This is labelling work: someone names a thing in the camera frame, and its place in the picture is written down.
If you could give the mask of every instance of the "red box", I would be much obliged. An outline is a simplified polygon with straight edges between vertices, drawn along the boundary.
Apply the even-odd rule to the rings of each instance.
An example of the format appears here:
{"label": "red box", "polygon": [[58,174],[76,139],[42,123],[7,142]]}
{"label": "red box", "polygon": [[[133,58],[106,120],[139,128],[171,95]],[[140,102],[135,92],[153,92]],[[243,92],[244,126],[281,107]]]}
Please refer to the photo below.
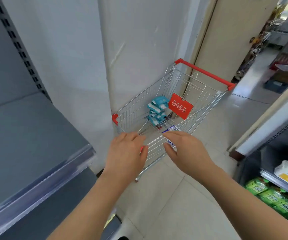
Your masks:
{"label": "red box", "polygon": [[182,97],[178,96],[176,93],[173,93],[168,103],[168,108],[184,120],[186,120],[193,107],[194,106],[191,103],[182,99]]}

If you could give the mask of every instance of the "person's right arm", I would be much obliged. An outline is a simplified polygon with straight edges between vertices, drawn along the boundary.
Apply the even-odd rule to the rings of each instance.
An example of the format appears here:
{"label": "person's right arm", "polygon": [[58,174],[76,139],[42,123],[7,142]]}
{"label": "person's right arm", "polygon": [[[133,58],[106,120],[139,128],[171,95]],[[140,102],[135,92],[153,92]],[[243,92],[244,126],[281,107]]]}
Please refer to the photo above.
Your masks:
{"label": "person's right arm", "polygon": [[288,239],[288,221],[215,165],[201,141],[181,131],[163,135],[176,145],[175,152],[164,144],[171,160],[213,195],[243,240]]}

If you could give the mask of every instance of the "floor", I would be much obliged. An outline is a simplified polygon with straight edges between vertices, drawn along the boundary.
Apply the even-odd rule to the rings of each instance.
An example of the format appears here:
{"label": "floor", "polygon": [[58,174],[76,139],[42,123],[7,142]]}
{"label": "floor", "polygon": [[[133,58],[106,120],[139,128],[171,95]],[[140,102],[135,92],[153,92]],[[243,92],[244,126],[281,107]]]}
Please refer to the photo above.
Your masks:
{"label": "floor", "polygon": [[[232,145],[279,94],[262,84],[271,76],[268,65],[278,51],[266,49],[250,71],[207,115],[194,132],[212,160],[233,176],[237,162],[228,156]],[[117,202],[122,226],[113,239],[240,239],[212,195],[164,157],[132,183]]]}

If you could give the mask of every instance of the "forearm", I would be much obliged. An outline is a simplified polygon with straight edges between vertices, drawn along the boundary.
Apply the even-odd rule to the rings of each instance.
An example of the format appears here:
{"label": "forearm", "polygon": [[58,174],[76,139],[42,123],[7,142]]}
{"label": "forearm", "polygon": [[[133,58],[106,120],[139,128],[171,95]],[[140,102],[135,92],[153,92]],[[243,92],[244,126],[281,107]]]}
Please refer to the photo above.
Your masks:
{"label": "forearm", "polygon": [[48,240],[99,239],[110,212],[124,190],[123,185],[103,174]]}
{"label": "forearm", "polygon": [[288,239],[288,221],[235,182],[218,166],[200,180],[245,239]]}

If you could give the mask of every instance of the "hand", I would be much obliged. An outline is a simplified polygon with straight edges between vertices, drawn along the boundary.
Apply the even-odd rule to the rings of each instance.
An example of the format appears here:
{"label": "hand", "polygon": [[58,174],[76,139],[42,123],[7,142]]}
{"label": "hand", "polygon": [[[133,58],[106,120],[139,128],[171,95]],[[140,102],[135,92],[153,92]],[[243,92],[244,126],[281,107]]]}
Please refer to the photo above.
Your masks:
{"label": "hand", "polygon": [[168,131],[163,136],[176,145],[177,151],[168,143],[164,148],[170,159],[178,168],[197,181],[203,181],[208,172],[216,165],[208,155],[203,143],[197,138],[181,131]]}
{"label": "hand", "polygon": [[115,137],[108,150],[105,169],[106,175],[119,185],[127,187],[144,167],[148,146],[143,146],[145,136],[136,132],[121,133]]}

